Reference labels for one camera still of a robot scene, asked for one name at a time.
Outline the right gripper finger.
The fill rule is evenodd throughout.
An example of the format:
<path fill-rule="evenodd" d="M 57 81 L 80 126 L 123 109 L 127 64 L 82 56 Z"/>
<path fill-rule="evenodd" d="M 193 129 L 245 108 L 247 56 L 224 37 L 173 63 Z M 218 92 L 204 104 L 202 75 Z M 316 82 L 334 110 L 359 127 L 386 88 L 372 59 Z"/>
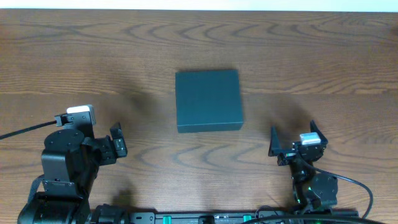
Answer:
<path fill-rule="evenodd" d="M 281 152 L 282 152 L 282 146 L 280 145 L 276 128 L 272 126 L 268 156 L 269 157 L 278 156 Z"/>
<path fill-rule="evenodd" d="M 318 126 L 316 125 L 314 120 L 311 120 L 310 122 L 310 130 L 312 133 L 317 133 L 321 142 L 326 142 L 326 137 L 322 134 L 322 132 L 319 130 Z"/>

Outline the dark green box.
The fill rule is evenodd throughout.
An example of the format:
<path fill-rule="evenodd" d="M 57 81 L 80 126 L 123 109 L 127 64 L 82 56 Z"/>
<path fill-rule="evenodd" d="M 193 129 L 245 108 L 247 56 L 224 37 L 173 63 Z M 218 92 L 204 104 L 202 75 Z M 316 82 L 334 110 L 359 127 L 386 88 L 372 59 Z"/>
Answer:
<path fill-rule="evenodd" d="M 175 74 L 179 133 L 237 131 L 244 124 L 237 70 Z"/>

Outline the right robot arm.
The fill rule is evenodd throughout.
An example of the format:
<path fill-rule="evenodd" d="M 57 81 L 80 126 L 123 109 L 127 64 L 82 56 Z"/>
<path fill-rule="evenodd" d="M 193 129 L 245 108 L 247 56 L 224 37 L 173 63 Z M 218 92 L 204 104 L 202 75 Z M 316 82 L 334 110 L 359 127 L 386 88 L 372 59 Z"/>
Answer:
<path fill-rule="evenodd" d="M 294 199 L 303 212 L 326 210 L 337 204 L 338 180 L 336 177 L 315 170 L 313 163 L 319 160 L 328 144 L 327 138 L 314 121 L 310 132 L 300 135 L 290 148 L 283 148 L 275 127 L 271 127 L 269 157 L 277 158 L 278 166 L 289 166 Z"/>

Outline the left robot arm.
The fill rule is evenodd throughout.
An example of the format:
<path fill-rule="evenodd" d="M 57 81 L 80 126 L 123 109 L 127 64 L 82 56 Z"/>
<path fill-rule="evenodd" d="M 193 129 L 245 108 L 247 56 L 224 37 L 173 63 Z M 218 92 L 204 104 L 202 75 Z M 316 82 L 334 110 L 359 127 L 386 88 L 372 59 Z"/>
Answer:
<path fill-rule="evenodd" d="M 44 141 L 43 175 L 31 185 L 28 201 L 18 216 L 20 224 L 129 223 L 125 209 L 111 205 L 90 208 L 89 197 L 101 166 L 127 156 L 120 123 L 110 134 L 96 138 L 92 105 L 68 108 L 55 116 L 58 131 Z"/>

